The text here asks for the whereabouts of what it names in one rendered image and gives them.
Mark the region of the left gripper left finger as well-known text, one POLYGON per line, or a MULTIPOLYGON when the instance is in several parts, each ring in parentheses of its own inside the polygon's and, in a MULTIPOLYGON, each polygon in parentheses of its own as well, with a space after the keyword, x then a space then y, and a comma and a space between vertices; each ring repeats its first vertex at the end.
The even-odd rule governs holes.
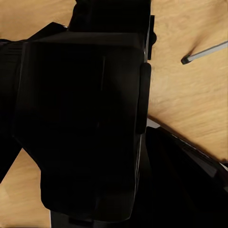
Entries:
POLYGON ((22 149, 11 132, 12 129, 0 132, 0 183, 22 149))

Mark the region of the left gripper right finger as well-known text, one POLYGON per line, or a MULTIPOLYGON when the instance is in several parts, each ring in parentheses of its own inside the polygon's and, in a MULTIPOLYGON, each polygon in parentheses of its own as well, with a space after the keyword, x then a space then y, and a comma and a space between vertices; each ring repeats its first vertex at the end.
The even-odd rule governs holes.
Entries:
POLYGON ((228 192, 161 130, 145 144, 164 228, 228 228, 228 192))

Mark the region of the camera tripod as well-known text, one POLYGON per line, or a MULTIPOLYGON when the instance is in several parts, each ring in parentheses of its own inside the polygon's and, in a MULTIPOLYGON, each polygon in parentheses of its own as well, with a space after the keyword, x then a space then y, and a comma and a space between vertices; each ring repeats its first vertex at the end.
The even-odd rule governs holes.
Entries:
POLYGON ((212 54, 214 52, 220 51, 220 50, 225 49, 225 48, 228 48, 228 41, 225 41, 225 42, 223 42, 221 44, 218 44, 216 46, 213 46, 211 48, 203 50, 203 51, 201 51, 199 53, 193 54, 191 56, 189 56, 189 55, 185 56, 184 58, 182 58, 181 62, 183 64, 187 64, 187 63, 191 62, 194 59, 197 59, 197 58, 200 58, 200 57, 204 57, 206 55, 212 54))

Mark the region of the digital camera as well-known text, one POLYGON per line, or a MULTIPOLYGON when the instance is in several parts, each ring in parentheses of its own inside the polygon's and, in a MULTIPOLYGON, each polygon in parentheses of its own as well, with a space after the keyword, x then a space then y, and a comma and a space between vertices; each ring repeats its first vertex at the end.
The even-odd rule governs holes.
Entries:
POLYGON ((93 228, 131 217, 157 36, 151 0, 75 1, 69 26, 0 39, 0 132, 41 169, 44 206, 93 228))

